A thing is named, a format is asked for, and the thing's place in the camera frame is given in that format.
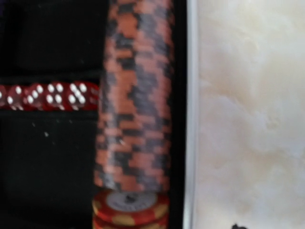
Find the aluminium poker chip case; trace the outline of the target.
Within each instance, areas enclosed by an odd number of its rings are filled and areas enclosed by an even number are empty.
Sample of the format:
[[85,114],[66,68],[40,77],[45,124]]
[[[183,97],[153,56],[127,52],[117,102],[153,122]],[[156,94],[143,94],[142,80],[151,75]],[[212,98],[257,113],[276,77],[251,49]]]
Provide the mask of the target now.
[[[0,82],[92,80],[102,73],[106,0],[8,0],[0,9]],[[175,75],[169,228],[183,226],[186,1],[174,2]],[[89,229],[97,113],[0,112],[0,226]]]

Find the chip row in case back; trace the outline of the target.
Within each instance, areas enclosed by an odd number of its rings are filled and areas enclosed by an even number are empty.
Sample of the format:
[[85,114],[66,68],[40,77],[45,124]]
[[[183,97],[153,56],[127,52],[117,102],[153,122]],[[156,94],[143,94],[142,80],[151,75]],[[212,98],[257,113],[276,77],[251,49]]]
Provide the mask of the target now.
[[105,34],[93,199],[109,228],[168,215],[174,75],[171,0],[111,0]]

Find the black dice row in case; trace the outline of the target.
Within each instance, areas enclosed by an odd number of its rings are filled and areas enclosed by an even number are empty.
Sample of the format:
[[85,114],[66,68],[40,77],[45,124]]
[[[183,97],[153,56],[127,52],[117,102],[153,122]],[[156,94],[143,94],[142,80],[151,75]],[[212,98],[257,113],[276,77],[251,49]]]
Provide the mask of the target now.
[[98,98],[99,86],[88,81],[0,85],[0,108],[15,111],[90,111]]

